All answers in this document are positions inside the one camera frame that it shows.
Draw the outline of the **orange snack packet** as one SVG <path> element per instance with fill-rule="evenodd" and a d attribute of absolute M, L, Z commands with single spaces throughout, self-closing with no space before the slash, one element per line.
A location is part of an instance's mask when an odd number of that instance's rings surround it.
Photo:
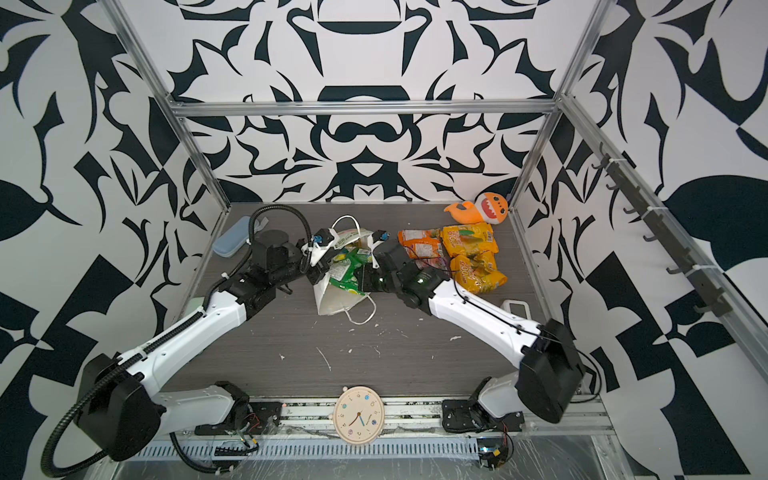
<path fill-rule="evenodd" d="M 398 233 L 398 241 L 412 259 L 432 259 L 443 256 L 438 229 L 406 229 Z"/>

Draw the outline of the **green snack packet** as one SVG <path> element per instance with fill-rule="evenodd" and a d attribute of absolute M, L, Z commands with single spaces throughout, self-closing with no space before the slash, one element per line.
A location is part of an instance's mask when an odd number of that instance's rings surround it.
<path fill-rule="evenodd" d="M 360 279 L 364 266 L 372 262 L 371 251 L 364 248 L 343 248 L 330 264 L 329 282 L 343 291 L 361 295 Z"/>

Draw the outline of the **purple berries candy packet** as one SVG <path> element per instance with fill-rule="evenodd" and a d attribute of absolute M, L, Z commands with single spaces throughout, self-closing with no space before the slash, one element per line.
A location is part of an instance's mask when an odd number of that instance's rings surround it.
<path fill-rule="evenodd" d="M 451 273 L 452 272 L 452 270 L 450 268 L 450 262 L 447 261 L 443 257 L 430 258 L 430 259 L 428 259 L 426 261 L 426 263 L 429 266 L 431 266 L 433 268 L 436 268 L 436 269 L 438 269 L 440 271 L 443 271 L 443 272 L 446 272 L 446 273 Z"/>

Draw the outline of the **white green paper bag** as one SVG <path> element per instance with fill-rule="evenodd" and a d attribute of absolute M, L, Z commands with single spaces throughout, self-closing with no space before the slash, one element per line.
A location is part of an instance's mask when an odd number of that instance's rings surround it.
<path fill-rule="evenodd" d="M 373 319 L 377 305 L 363 287 L 366 268 L 378 266 L 373 249 L 374 233 L 352 215 L 342 215 L 313 236 L 307 277 L 320 316 L 344 314 L 355 326 Z"/>

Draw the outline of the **yellow snack packet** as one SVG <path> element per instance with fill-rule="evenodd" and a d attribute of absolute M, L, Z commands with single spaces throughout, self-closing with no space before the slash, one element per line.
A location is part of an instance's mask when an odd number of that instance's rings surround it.
<path fill-rule="evenodd" d="M 453 279 L 473 294 L 488 293 L 505 285 L 506 275 L 499 271 L 492 252 L 478 253 L 472 257 L 458 255 L 450 261 Z"/>
<path fill-rule="evenodd" d="M 446 226 L 441 230 L 440 238 L 450 257 L 499 252 L 492 226 L 485 222 Z"/>

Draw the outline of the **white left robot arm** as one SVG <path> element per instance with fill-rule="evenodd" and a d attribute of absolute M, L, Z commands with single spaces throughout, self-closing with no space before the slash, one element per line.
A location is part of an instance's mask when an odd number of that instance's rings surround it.
<path fill-rule="evenodd" d="M 289 205 L 283 209 L 299 220 L 304 238 L 292 243 L 284 231 L 256 231 L 258 218 L 276 208 L 265 205 L 249 217 L 247 252 L 210 287 L 192 313 L 151 340 L 113 358 L 100 355 L 86 366 L 78 400 L 43 448 L 44 475 L 66 477 L 105 457 L 126 460 L 158 435 L 237 418 L 244 394 L 230 383 L 175 393 L 166 393 L 163 387 L 207 347 L 259 313 L 278 291 L 306 276 L 337 241 L 331 229 L 313 232 L 307 218 Z M 58 466 L 55 451 L 71 424 L 99 450 L 74 465 Z"/>

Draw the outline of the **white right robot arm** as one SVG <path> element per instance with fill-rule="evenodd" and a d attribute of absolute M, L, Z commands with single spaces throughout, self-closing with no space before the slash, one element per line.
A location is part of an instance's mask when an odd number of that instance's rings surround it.
<path fill-rule="evenodd" d="M 564 324 L 516 316 L 461 287 L 446 271 L 420 268 L 407 256 L 381 255 L 355 275 L 364 292 L 394 294 L 483 341 L 512 365 L 511 373 L 483 380 L 460 408 L 475 430 L 525 410 L 557 424 L 574 402 L 586 368 Z"/>

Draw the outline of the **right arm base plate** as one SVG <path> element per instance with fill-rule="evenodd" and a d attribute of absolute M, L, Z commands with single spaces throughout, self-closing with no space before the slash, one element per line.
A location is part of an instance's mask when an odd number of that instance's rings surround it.
<path fill-rule="evenodd" d="M 448 433 L 521 432 L 524 423 L 522 411 L 495 418 L 474 400 L 446 399 L 441 402 L 441 425 Z"/>

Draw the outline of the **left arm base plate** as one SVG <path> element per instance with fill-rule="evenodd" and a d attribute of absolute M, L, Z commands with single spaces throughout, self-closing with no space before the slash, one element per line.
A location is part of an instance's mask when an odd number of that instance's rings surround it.
<path fill-rule="evenodd" d="M 265 434 L 279 426 L 282 408 L 283 403 L 279 401 L 238 402 L 221 423 L 197 426 L 194 433 L 197 436 Z"/>

